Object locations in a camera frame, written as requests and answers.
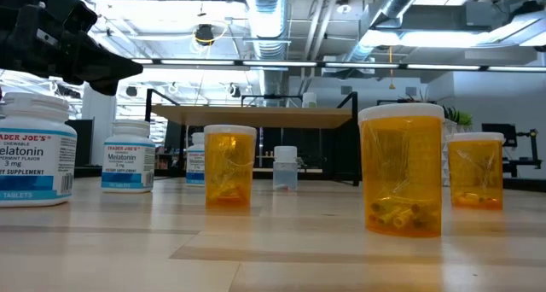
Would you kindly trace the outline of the orange pill bottle white cap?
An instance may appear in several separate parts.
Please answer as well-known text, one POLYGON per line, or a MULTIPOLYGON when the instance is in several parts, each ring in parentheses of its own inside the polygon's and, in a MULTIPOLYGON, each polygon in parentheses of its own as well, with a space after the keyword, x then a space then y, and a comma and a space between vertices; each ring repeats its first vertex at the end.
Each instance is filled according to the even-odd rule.
POLYGON ((400 237, 441 235, 443 123, 444 110, 431 103, 359 112, 368 230, 400 237))
POLYGON ((502 145, 499 132, 464 132, 448 138, 453 207, 503 208, 502 145))
POLYGON ((204 134, 206 205, 249 208, 257 130, 209 125, 204 127, 204 134))

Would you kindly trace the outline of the black monitor on arm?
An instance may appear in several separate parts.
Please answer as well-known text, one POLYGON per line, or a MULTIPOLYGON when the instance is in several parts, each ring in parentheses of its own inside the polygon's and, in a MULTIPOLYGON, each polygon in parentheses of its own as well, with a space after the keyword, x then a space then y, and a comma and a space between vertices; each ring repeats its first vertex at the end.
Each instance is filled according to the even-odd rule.
POLYGON ((506 156, 502 158, 502 171, 509 173, 512 178, 519 176, 518 168, 520 166, 532 166, 534 169, 540 170, 542 168, 543 161, 538 157, 537 150, 537 129, 531 129, 529 131, 517 131, 513 124, 494 124, 494 123, 482 123, 481 129, 484 132, 498 132, 504 136, 504 148, 510 148, 516 150, 518 148, 518 138, 526 137, 530 140, 531 156, 514 158, 506 152, 506 156))

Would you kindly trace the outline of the silver ventilation duct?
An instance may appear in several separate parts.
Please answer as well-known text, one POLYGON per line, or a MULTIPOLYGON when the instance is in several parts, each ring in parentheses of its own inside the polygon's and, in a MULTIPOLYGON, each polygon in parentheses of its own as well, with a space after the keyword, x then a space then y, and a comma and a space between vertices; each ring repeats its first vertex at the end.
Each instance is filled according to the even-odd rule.
MULTIPOLYGON (((289 0, 246 0, 254 59, 261 62, 288 58, 289 0)), ((265 96, 288 94, 288 71, 281 66, 257 66, 261 92, 265 96)))
POLYGON ((399 29, 404 13, 414 2, 415 0, 379 0, 367 5, 359 22, 360 39, 348 51, 343 61, 365 61, 374 48, 394 45, 394 37, 387 36, 381 29, 399 29))

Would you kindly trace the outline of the black flat monitor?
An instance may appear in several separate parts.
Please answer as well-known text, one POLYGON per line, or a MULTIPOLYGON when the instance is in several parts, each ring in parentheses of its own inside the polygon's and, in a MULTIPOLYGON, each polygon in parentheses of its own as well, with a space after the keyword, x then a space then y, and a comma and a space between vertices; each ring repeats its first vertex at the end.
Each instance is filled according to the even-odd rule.
POLYGON ((75 166, 88 166, 91 163, 94 120, 68 120, 65 124, 77 132, 75 166))

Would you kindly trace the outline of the long ceiling light strip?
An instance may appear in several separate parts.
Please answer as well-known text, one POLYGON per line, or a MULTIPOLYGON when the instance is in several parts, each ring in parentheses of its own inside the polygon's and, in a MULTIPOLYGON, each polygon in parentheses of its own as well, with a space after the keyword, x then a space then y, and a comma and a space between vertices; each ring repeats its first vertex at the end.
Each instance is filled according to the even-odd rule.
POLYGON ((451 71, 451 72, 491 72, 491 73, 546 73, 546 67, 528 66, 490 66, 457 64, 422 64, 393 62, 343 62, 343 61, 259 61, 259 60, 199 60, 199 59, 133 59, 134 62, 152 66, 184 67, 261 67, 261 68, 328 68, 328 69, 380 69, 410 71, 451 71))

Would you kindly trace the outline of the hanging black ceiling device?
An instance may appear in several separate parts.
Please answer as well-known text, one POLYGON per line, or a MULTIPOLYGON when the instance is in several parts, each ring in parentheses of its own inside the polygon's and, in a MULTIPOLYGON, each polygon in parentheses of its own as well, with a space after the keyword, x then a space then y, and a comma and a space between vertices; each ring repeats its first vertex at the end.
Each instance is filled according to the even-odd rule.
POLYGON ((214 38, 213 25, 211 24, 199 24, 195 29, 194 39, 200 46, 212 46, 214 38))

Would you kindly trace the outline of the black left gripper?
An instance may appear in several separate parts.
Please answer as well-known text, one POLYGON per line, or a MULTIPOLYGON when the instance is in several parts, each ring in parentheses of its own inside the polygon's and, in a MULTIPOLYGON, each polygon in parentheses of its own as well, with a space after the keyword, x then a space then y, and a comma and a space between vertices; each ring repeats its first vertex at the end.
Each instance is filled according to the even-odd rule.
POLYGON ((143 66, 88 35, 97 14, 81 0, 0 0, 0 68, 84 82, 106 96, 143 66))

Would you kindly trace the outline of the white melatonin supplement bottle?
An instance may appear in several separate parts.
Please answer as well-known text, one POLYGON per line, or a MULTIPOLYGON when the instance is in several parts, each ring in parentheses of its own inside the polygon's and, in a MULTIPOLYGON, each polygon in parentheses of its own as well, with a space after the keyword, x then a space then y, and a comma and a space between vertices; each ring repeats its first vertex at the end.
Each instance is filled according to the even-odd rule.
POLYGON ((54 96, 10 92, 0 119, 0 207, 47 207, 72 196, 77 132, 69 104, 54 96))
POLYGON ((205 185, 205 137, 203 132, 191 136, 191 145, 187 148, 186 183, 193 186, 205 185))
POLYGON ((146 193, 154 186, 155 143, 145 120, 115 120, 104 146, 101 187, 110 193, 146 193))

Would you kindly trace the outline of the wooden shelf with black frame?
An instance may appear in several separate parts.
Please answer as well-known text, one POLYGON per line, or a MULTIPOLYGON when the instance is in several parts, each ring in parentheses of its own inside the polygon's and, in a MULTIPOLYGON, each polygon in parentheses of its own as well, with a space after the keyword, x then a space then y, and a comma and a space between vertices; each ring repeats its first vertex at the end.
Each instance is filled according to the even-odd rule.
POLYGON ((336 108, 210 107, 183 106, 150 88, 146 91, 145 120, 156 114, 181 126, 179 148, 185 146, 188 126, 237 125, 255 128, 326 129, 340 131, 347 127, 347 140, 360 146, 357 130, 358 96, 349 93, 336 108))

